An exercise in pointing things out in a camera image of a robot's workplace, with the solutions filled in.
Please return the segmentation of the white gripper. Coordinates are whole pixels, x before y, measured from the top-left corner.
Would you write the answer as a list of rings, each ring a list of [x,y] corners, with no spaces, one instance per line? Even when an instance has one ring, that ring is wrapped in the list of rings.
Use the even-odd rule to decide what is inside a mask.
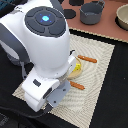
[[[41,78],[35,69],[31,70],[22,84],[22,89],[25,91],[26,103],[35,112],[38,112],[44,104],[46,104],[45,112],[50,111],[59,104],[70,90],[71,85],[67,77],[75,68],[76,58],[70,55],[68,63],[67,72],[57,79]]]

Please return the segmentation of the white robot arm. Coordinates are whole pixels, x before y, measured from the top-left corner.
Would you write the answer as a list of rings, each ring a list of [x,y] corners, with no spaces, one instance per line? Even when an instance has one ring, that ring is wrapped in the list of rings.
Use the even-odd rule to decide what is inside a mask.
[[[28,0],[0,18],[0,45],[23,71],[24,97],[34,111],[50,111],[70,89],[67,77],[76,66],[70,32],[58,0]]]

